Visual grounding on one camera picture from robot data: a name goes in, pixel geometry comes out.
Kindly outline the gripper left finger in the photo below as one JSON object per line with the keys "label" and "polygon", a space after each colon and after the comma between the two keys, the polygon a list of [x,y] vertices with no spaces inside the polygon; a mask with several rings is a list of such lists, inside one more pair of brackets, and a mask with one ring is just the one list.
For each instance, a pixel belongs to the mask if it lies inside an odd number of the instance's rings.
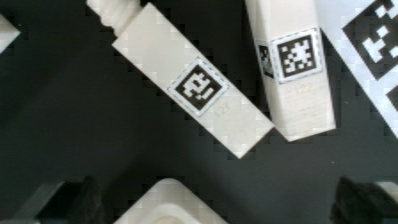
{"label": "gripper left finger", "polygon": [[43,183],[15,214],[22,224],[105,224],[97,179]]}

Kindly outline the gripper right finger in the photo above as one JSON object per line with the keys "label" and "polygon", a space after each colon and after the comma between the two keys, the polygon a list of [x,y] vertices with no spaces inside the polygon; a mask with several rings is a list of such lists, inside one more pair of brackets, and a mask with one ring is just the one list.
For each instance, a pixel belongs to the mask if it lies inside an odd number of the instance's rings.
{"label": "gripper right finger", "polygon": [[398,184],[340,178],[331,209],[333,224],[398,224]]}

